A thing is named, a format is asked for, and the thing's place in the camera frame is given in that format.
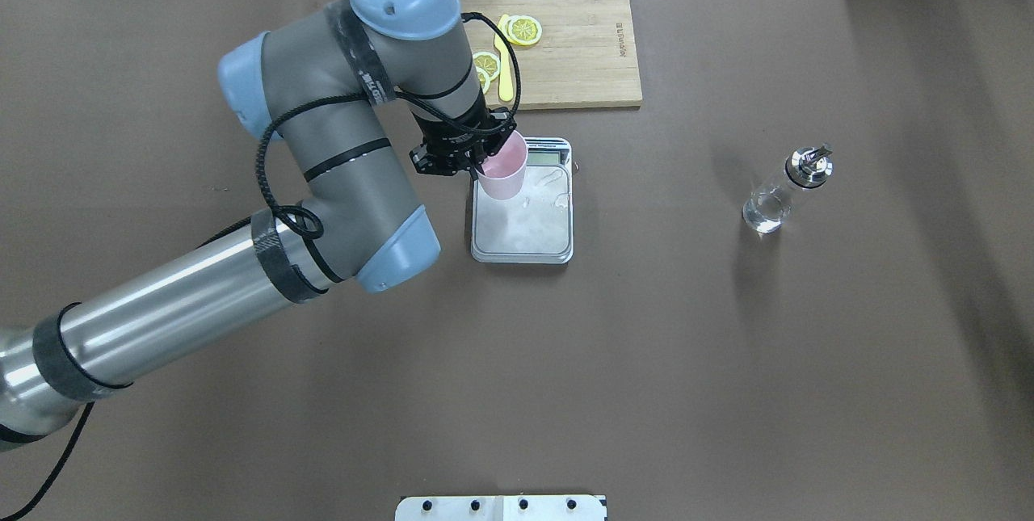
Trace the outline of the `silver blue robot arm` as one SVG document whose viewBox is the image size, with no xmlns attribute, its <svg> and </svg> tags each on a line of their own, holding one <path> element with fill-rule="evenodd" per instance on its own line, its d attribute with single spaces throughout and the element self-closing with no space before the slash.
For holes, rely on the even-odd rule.
<svg viewBox="0 0 1034 521">
<path fill-rule="evenodd" d="M 485 16 L 459 0 L 340 0 L 225 54 L 219 86 L 258 137 L 265 208 L 132 281 L 4 330 L 2 450 L 334 284 L 384 292 L 431 267 L 439 241 L 376 108 L 409 105 L 417 174 L 484 174 L 515 109 L 488 108 L 470 20 Z"/>
</svg>

